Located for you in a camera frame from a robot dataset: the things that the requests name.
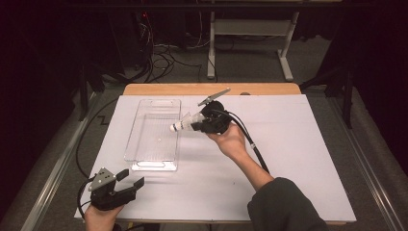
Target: human hand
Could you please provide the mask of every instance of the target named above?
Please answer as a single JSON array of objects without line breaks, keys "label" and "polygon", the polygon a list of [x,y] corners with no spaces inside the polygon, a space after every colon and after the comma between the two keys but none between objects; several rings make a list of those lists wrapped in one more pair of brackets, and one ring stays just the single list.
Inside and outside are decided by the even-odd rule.
[{"label": "human hand", "polygon": [[216,142],[219,150],[225,156],[236,161],[238,157],[248,155],[245,148],[245,137],[240,127],[235,123],[230,123],[227,131],[223,134],[207,134],[207,136]]},{"label": "human hand", "polygon": [[123,207],[124,205],[109,211],[100,211],[96,209],[96,207],[89,205],[85,211],[87,231],[112,231],[114,229],[116,216]]}]

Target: transparent plastic tray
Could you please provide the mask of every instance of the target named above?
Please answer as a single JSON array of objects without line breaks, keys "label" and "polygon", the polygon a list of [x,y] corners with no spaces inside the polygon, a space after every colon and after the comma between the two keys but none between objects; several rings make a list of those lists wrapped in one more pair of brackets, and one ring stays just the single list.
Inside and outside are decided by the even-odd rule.
[{"label": "transparent plastic tray", "polygon": [[141,100],[125,151],[132,170],[176,170],[178,133],[170,125],[180,120],[178,99]]}]

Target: wooden table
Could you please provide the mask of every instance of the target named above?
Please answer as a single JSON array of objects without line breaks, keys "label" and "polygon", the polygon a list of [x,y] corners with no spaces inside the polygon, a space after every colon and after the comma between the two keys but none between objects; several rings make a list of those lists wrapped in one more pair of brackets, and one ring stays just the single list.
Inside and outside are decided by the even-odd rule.
[{"label": "wooden table", "polygon": [[217,84],[130,84],[123,95],[211,95],[226,88],[226,95],[257,94],[284,95],[300,94],[293,83],[217,83]]}]

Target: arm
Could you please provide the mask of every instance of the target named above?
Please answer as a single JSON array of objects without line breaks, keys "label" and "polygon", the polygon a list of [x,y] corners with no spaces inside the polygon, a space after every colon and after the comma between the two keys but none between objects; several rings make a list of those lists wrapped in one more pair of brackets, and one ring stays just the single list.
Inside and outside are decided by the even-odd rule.
[{"label": "arm", "polygon": [[112,231],[114,229],[117,214],[124,205],[109,211],[100,211],[89,205],[85,211],[85,223],[87,231]]},{"label": "arm", "polygon": [[241,129],[230,123],[222,135],[207,134],[248,178],[256,193],[248,203],[248,213],[256,231],[328,230],[311,201],[296,184],[285,178],[274,179],[246,152]]},{"label": "arm", "polygon": [[242,170],[255,191],[261,189],[273,177],[264,171],[246,152],[245,137],[237,124],[230,123],[222,135],[207,134],[215,141],[225,156],[229,157]]}]

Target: sleeve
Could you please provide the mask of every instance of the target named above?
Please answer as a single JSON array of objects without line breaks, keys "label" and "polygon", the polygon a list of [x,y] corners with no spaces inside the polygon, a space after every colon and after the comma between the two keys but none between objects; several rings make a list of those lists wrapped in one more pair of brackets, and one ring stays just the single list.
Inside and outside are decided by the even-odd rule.
[{"label": "sleeve", "polygon": [[256,231],[328,230],[312,202],[285,178],[259,189],[248,203],[248,213]]}]

